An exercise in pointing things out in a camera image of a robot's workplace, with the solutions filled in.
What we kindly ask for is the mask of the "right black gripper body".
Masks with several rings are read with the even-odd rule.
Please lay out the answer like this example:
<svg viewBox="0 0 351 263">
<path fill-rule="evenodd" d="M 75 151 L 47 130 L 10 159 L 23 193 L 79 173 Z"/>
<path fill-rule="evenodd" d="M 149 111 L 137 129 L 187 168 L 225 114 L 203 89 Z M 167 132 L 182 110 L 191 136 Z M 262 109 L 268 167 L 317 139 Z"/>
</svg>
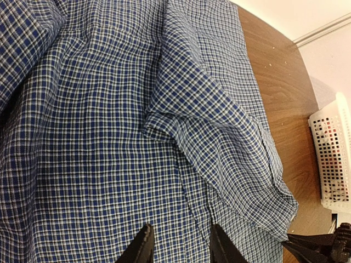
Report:
<svg viewBox="0 0 351 263">
<path fill-rule="evenodd" d="M 350 223 L 342 223 L 332 234 L 289 234 L 282 244 L 299 262 L 350 262 Z"/>
</svg>

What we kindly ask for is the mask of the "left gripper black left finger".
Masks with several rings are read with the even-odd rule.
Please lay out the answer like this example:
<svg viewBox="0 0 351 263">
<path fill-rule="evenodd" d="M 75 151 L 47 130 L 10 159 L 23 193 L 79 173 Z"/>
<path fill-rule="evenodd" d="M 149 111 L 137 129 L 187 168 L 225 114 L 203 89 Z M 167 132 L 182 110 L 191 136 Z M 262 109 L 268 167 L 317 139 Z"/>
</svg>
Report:
<svg viewBox="0 0 351 263">
<path fill-rule="evenodd" d="M 154 228 L 145 224 L 117 259 L 117 263 L 154 262 Z"/>
</svg>

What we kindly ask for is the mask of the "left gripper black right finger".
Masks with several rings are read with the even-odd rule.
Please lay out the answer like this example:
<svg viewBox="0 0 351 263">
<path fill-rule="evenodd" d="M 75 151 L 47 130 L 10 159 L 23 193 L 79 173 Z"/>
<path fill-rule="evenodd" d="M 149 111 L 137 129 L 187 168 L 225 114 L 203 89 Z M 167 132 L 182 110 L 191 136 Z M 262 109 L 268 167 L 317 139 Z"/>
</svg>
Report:
<svg viewBox="0 0 351 263">
<path fill-rule="evenodd" d="M 248 263 L 218 224 L 211 227 L 210 262 Z"/>
</svg>

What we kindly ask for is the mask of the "blue small-check long sleeve shirt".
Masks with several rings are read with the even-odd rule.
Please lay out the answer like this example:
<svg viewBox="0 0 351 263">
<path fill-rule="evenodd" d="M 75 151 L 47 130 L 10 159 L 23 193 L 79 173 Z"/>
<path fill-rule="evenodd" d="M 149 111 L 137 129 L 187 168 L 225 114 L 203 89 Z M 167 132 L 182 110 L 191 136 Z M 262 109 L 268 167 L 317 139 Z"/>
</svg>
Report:
<svg viewBox="0 0 351 263">
<path fill-rule="evenodd" d="M 297 210 L 234 3 L 1 1 L 1 262 L 282 262 Z"/>
</svg>

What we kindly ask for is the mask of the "white plastic basket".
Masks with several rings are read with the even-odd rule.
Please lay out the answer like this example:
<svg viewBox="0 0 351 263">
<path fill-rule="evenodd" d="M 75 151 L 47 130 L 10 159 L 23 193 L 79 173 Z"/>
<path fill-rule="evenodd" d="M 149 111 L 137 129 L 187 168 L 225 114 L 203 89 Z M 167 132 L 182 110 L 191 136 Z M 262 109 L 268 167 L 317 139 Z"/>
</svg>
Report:
<svg viewBox="0 0 351 263">
<path fill-rule="evenodd" d="M 321 204 L 350 213 L 350 110 L 338 92 L 333 102 L 308 119 L 318 160 Z"/>
</svg>

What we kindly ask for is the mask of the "right aluminium frame post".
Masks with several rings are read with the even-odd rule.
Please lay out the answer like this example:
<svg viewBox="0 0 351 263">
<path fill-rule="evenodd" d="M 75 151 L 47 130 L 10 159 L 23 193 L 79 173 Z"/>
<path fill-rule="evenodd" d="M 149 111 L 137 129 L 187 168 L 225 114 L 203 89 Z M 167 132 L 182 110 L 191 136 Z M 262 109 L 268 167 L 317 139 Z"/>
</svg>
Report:
<svg viewBox="0 0 351 263">
<path fill-rule="evenodd" d="M 309 43 L 312 43 L 316 40 L 319 40 L 325 36 L 328 36 L 340 29 L 343 29 L 344 27 L 347 27 L 350 25 L 350 17 L 351 14 L 348 13 L 334 21 L 329 22 L 328 24 L 325 24 L 313 31 L 310 31 L 309 33 L 303 35 L 300 38 L 297 38 L 293 41 L 293 43 L 298 47 L 303 47 Z"/>
</svg>

